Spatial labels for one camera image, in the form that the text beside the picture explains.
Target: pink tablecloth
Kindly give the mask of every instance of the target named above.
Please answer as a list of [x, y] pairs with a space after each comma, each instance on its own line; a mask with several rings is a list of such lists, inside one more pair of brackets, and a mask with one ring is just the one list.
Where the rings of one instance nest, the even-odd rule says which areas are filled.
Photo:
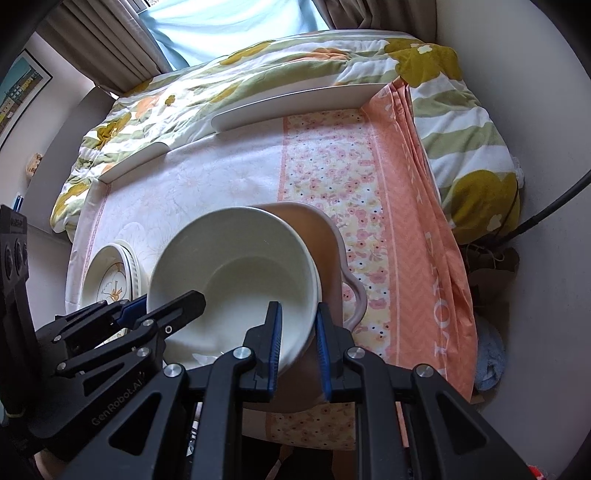
[[[151, 274], [166, 243], [191, 220], [232, 205], [297, 200], [339, 227], [368, 310], [358, 345], [390, 364], [433, 365], [466, 398], [476, 329], [459, 250], [401, 80], [362, 109], [311, 113], [206, 137], [91, 188], [74, 239], [67, 308], [77, 308], [93, 254], [123, 239]], [[344, 291], [350, 312], [350, 292]], [[281, 415], [245, 412], [245, 434], [327, 449], [354, 447], [352, 405]]]

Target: framed picture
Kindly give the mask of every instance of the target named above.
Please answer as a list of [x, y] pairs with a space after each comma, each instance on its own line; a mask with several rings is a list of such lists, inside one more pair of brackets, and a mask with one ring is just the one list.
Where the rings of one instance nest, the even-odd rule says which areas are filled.
[[14, 61], [0, 83], [0, 148], [18, 119], [51, 78], [27, 50], [23, 50]]

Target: white bowl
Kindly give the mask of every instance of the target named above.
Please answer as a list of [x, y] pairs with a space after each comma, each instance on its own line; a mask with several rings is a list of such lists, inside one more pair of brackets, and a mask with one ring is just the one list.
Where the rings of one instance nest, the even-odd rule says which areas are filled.
[[167, 363], [195, 368], [200, 356], [242, 345], [246, 331], [264, 323], [272, 300], [283, 308], [279, 374], [311, 340], [320, 291], [316, 266], [295, 230], [269, 212], [217, 210], [181, 230], [156, 263], [148, 311], [189, 290], [205, 295], [205, 312], [168, 337]]

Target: blue gripper pad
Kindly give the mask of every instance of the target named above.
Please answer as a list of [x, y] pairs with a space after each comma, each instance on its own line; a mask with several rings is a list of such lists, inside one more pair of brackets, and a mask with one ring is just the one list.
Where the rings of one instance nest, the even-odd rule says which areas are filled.
[[271, 349], [269, 351], [269, 385], [267, 391], [272, 397], [277, 389], [277, 375], [279, 373], [279, 352], [281, 349], [281, 329], [283, 324], [283, 310], [281, 304], [277, 306], [275, 322], [273, 324], [273, 336], [271, 337]]
[[324, 392], [326, 401], [330, 402], [332, 398], [332, 384], [330, 382], [329, 346], [326, 341], [326, 331], [324, 330], [324, 321], [320, 309], [316, 311], [316, 348], [318, 350], [322, 391]]
[[147, 295], [128, 303], [121, 311], [121, 317], [117, 320], [117, 324], [121, 328], [133, 329], [134, 323], [137, 319], [146, 315], [146, 299]]

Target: floral comforter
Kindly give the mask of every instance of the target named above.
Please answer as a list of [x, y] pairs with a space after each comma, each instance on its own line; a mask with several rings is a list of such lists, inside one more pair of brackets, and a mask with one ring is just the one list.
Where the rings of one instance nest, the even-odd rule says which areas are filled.
[[84, 137], [51, 214], [73, 238], [92, 179], [154, 141], [177, 148], [210, 133], [213, 115], [285, 93], [350, 83], [411, 86], [417, 132], [456, 240], [517, 225], [511, 156], [462, 80], [456, 53], [402, 33], [332, 30], [269, 40], [157, 76], [120, 97]]

